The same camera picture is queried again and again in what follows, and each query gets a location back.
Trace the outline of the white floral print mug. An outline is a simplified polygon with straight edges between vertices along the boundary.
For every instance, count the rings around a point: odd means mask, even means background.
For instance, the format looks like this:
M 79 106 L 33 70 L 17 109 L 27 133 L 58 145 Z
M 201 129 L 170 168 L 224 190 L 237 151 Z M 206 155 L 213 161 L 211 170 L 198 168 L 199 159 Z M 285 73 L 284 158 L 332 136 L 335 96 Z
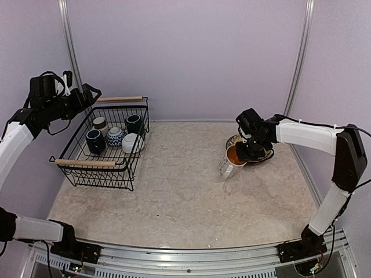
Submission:
M 238 159 L 236 145 L 228 147 L 219 163 L 219 172 L 222 180 L 232 177 L 238 170 L 243 168 L 246 162 Z

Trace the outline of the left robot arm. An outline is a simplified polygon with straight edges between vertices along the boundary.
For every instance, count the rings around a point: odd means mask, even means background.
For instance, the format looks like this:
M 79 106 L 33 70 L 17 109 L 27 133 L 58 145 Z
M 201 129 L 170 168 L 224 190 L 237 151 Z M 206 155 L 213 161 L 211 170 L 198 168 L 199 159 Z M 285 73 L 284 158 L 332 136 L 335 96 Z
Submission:
M 1 138 L 1 182 L 5 182 L 23 151 L 42 130 L 55 120 L 71 121 L 91 107 L 101 96 L 101 90 L 89 84 L 83 90 L 73 89 L 66 94 L 67 85 L 57 92 L 54 83 L 31 82 L 24 107 L 7 121 Z M 1 209 L 1 241 L 45 241 L 53 243 L 52 251 L 77 257 L 83 244 L 76 240 L 74 228 L 63 222 L 30 218 Z

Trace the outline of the woven bamboo plate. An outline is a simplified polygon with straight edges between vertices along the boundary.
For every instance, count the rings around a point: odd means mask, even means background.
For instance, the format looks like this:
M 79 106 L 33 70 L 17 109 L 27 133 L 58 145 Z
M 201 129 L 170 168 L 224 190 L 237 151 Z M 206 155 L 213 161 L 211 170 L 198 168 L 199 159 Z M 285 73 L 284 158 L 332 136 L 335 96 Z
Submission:
M 239 134 L 235 134 L 234 136 L 231 136 L 227 140 L 227 142 L 225 144 L 225 147 L 229 148 L 230 146 L 235 145 L 237 142 L 242 142 L 242 138 Z

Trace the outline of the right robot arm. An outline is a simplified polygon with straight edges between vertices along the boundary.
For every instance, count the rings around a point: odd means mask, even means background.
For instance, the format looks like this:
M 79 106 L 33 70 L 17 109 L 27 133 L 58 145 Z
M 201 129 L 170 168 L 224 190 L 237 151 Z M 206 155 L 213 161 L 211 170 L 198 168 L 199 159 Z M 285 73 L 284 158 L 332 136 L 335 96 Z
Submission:
M 242 137 L 237 143 L 241 161 L 258 159 L 278 143 L 315 149 L 334 158 L 332 184 L 296 245 L 300 256 L 309 257 L 322 244 L 323 234 L 346 210 L 354 192 L 362 187 L 359 181 L 368 165 L 361 139 L 364 130 L 352 124 L 310 123 L 280 114 L 263 119 L 254 109 L 243 111 L 236 122 Z

